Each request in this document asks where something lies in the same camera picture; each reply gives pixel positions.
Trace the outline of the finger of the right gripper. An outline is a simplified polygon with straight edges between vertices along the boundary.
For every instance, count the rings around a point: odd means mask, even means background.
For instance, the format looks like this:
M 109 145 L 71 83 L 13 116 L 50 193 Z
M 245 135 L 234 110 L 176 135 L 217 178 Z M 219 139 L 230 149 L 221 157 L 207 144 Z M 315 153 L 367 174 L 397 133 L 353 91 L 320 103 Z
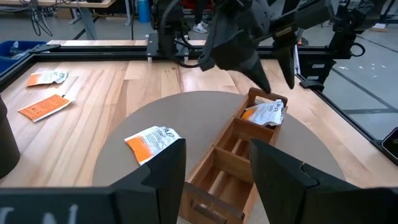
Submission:
M 296 44 L 296 37 L 294 34 L 285 34 L 280 36 L 274 35 L 273 39 L 274 57 L 278 60 L 288 87 L 293 89 L 295 86 L 293 50 Z
M 220 12 L 216 15 L 210 57 L 218 68 L 240 72 L 264 92 L 271 92 L 257 53 L 257 44 L 252 42 L 244 29 Z

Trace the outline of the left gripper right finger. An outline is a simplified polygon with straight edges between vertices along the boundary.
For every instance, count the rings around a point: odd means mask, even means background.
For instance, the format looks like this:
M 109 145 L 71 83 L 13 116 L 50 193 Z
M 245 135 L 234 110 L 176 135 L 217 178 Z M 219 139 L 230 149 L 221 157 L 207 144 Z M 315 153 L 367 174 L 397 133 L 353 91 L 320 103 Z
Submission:
M 259 139 L 251 139 L 249 147 L 253 179 L 270 223 L 300 223 L 307 194 L 357 189 Z

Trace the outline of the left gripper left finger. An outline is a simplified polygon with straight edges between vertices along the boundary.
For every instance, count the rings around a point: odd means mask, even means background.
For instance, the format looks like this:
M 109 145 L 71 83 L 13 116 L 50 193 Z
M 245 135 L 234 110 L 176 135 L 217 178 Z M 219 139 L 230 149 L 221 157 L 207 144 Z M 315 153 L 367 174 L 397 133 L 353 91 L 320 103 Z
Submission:
M 186 140 L 178 139 L 112 184 L 116 223 L 176 224 L 186 169 Z

